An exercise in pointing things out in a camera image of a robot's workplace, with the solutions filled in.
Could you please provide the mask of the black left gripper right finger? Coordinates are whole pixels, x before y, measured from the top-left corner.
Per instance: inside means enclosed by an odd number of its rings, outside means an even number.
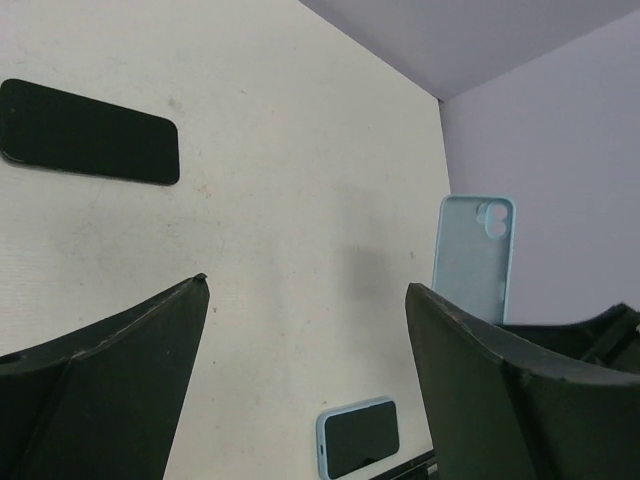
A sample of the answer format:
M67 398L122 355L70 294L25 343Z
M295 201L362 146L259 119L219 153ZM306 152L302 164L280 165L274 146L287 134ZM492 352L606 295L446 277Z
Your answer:
M575 360L411 284L405 309L443 479L635 479L639 373Z

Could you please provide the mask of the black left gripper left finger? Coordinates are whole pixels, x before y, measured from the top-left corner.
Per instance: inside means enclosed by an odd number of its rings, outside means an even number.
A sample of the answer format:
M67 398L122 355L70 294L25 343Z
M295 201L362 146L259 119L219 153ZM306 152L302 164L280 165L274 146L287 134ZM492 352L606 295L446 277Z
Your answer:
M198 274L2 356L2 478L163 478L208 304Z

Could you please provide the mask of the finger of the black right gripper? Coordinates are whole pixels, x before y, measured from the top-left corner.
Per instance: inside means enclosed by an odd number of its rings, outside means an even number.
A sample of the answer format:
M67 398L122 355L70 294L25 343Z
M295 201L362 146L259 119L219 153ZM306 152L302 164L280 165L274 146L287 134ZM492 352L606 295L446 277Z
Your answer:
M566 357L626 373L639 373L639 312L621 303L568 325L500 328Z

